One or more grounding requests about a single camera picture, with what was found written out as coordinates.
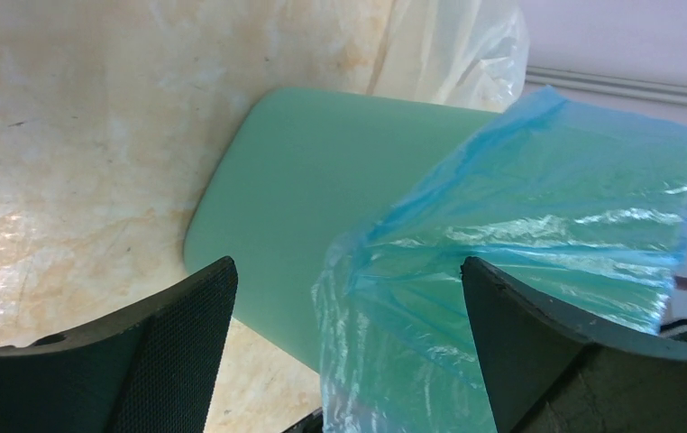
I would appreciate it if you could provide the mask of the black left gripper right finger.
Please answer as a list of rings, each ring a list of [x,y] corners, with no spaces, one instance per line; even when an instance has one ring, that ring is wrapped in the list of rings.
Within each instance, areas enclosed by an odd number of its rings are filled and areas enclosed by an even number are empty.
[[[461,271],[498,431],[687,432],[687,319],[650,335],[481,258]]]

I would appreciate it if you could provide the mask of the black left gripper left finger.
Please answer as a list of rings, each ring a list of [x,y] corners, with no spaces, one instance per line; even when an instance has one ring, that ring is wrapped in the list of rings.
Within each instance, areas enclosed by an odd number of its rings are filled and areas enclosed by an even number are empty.
[[[200,432],[233,314],[223,257],[31,345],[0,347],[0,432]]]

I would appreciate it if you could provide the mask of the blue plastic trash bag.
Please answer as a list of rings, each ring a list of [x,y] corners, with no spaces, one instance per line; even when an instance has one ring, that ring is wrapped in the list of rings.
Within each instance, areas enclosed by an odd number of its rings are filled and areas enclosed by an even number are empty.
[[[687,125],[521,97],[328,248],[313,288],[324,431],[495,429],[469,256],[653,334],[686,254]]]

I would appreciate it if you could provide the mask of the clear yellow-edged plastic bag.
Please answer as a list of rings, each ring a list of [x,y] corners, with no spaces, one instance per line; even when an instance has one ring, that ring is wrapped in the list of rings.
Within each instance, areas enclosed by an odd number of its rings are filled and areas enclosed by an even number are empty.
[[[503,112],[522,93],[529,47],[517,1],[396,1],[367,92]]]

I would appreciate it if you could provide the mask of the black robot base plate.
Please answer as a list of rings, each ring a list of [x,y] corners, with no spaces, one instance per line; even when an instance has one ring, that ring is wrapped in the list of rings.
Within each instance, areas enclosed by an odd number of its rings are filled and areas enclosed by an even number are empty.
[[[282,433],[322,433],[323,426],[323,410],[318,408],[283,430]]]

